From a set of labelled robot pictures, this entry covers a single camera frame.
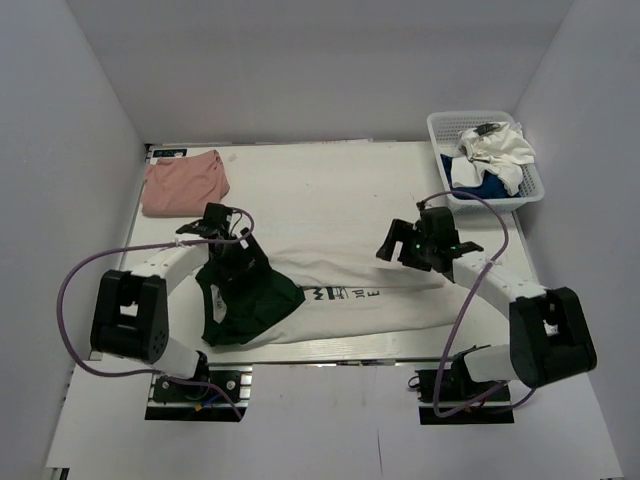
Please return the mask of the white and green t shirt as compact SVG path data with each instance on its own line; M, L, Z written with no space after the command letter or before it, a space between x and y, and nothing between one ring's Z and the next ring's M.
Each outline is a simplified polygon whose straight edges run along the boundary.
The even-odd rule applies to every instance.
M207 262L196 282L212 347L291 344L450 325L454 292L434 273L341 247L274 251L270 271L226 282Z

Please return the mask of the blue t shirt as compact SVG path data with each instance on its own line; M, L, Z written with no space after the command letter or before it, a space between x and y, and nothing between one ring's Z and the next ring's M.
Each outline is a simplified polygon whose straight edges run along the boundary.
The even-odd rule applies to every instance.
M446 180L456 198L464 199L461 192L470 193L483 199L502 199L508 197L503 182L493 173L480 175L465 156L450 157L442 154L441 163Z

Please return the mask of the plain white t shirt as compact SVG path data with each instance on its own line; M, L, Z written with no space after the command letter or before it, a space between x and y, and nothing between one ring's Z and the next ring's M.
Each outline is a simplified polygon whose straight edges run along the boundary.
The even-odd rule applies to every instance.
M453 157L465 156L476 171L495 174L508 191L519 193L524 179L523 168L535 162L536 153L524 138L519 124L487 122L461 131Z

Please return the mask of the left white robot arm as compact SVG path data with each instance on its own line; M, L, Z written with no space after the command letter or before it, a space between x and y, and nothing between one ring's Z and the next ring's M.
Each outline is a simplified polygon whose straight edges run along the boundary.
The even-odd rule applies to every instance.
M241 209L209 203L203 217L176 230L174 240L153 246L155 254L130 270L109 270L101 278L90 335L93 350L149 366L176 382L188 398L211 387L206 355L171 337L168 297L191 273L213 263L220 289L246 291L268 277L267 256L252 235L255 225L232 233Z

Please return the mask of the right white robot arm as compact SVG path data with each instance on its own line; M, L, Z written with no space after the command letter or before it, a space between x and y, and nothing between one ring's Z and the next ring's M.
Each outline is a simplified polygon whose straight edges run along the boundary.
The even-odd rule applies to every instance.
M473 347L453 357L445 384L459 396L472 399L512 380L540 388L595 369L597 354L578 295L525 280L480 245L461 241L448 208L424 208L414 223L393 220L376 256L440 273L506 318L507 344Z

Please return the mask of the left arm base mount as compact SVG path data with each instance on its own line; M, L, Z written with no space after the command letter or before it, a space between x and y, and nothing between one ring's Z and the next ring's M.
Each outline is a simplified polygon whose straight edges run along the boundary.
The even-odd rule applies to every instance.
M153 376L145 419L173 422L239 422L249 405L252 367L211 366L209 382L217 385L230 402L214 388L181 385L166 375Z

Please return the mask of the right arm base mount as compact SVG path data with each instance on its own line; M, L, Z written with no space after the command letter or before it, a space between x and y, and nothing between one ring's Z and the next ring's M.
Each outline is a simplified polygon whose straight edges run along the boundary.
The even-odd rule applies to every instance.
M436 370L416 370L409 378L407 387L417 394L418 412L421 426L463 426L463 425L506 425L515 422L511 411L511 394L503 384L490 396L464 410L446 418L440 418L433 409L433 393L436 384ZM499 382L471 383L464 386L454 379L450 370L445 370L440 387L439 408L449 410L470 401Z

